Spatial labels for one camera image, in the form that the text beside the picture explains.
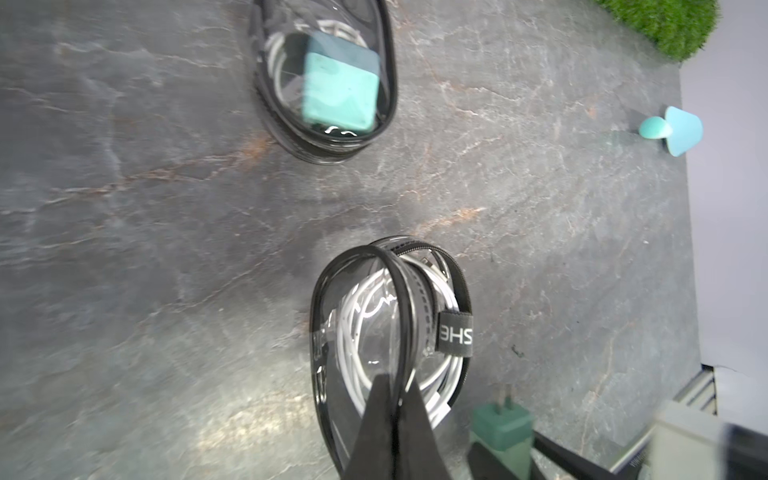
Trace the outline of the teal charger cube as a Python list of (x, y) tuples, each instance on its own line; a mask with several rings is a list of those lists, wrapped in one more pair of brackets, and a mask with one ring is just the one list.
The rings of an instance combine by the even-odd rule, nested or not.
[(330, 34), (310, 35), (301, 105), (305, 122), (353, 136), (371, 132), (379, 84), (378, 53)]

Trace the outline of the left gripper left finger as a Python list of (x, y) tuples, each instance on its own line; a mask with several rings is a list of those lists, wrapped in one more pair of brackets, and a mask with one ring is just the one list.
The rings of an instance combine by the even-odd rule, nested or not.
[(353, 452), (341, 478), (395, 478), (394, 410), (386, 374), (378, 375), (372, 383)]

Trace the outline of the green charger cube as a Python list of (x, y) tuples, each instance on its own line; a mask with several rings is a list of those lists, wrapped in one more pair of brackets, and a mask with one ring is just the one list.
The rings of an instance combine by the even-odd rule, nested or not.
[(533, 415), (513, 400), (511, 386), (504, 385), (493, 401), (473, 409), (470, 443), (484, 447), (516, 479), (529, 479), (533, 424)]

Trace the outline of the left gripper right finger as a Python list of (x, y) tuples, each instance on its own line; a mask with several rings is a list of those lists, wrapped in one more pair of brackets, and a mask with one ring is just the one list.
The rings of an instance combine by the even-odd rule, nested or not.
[(404, 394), (397, 424), (395, 478), (449, 480), (429, 416), (416, 383)]

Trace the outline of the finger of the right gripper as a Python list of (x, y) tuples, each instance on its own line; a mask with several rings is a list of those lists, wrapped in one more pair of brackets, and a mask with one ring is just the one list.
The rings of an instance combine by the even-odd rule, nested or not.
[(579, 480), (616, 480), (617, 475), (562, 447), (538, 431), (533, 432), (533, 447), (548, 460)]
[(540, 469), (531, 457), (531, 445), (523, 442), (504, 452), (489, 450), (475, 442), (467, 454), (472, 478), (479, 479), (539, 479)]

